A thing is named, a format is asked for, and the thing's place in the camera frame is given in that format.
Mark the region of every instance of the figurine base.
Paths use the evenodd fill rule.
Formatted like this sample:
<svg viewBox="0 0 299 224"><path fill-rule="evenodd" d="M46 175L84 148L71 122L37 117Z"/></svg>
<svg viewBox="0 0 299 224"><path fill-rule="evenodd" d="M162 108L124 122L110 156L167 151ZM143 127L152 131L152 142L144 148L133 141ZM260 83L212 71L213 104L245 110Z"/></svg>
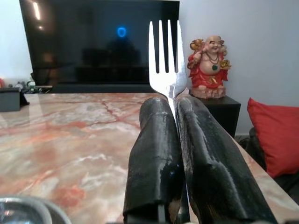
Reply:
<svg viewBox="0 0 299 224"><path fill-rule="evenodd" d="M217 89L210 89L206 86L200 85L199 87L191 89L191 95L202 99L218 99L221 97L225 97L226 88L223 85L220 85Z"/></svg>

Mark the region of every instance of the marble table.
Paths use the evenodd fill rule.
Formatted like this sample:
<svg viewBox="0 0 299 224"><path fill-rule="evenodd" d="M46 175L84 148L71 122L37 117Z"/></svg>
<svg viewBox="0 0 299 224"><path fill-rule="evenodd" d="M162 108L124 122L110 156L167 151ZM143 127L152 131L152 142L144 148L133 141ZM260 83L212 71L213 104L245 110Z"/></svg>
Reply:
<svg viewBox="0 0 299 224"><path fill-rule="evenodd" d="M152 96L26 95L29 106L0 113L0 194L52 200L73 224L121 222L139 109ZM299 219L299 206L240 151L278 222Z"/></svg>

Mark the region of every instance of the fork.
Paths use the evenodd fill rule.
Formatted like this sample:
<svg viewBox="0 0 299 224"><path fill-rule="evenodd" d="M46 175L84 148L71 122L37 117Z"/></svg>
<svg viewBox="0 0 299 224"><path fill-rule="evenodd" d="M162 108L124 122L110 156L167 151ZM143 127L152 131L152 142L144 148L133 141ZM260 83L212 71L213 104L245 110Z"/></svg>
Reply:
<svg viewBox="0 0 299 224"><path fill-rule="evenodd" d="M185 62L183 53L182 31L178 20L178 38L177 38L177 53L178 53L178 71L175 71L172 35L170 20L168 23L168 72L165 70L164 59L164 43L162 21L159 21L159 73L156 71L155 43L153 22L149 24L149 84L157 93L162 94L168 100L168 104L172 111L176 125L176 97L185 90L187 86L187 76L185 73Z"/></svg>

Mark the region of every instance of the buddha figurine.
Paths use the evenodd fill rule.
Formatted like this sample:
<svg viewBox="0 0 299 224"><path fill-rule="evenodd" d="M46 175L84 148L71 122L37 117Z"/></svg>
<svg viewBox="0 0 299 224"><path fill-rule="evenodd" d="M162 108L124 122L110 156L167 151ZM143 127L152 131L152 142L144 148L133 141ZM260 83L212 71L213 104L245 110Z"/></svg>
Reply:
<svg viewBox="0 0 299 224"><path fill-rule="evenodd" d="M223 81L228 80L229 60L226 46L220 36L211 36L206 42L197 39L190 44L194 53L188 58L192 80L191 94L198 98L221 98L225 96Z"/></svg>

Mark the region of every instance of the black tv screen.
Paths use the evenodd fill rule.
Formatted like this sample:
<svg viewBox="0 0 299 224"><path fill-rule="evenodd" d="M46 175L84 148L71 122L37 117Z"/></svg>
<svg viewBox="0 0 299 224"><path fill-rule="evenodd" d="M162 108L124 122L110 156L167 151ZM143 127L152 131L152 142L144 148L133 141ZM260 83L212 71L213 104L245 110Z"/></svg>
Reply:
<svg viewBox="0 0 299 224"><path fill-rule="evenodd" d="M37 85L148 84L149 23L167 20L176 53L179 1L20 0Z"/></svg>

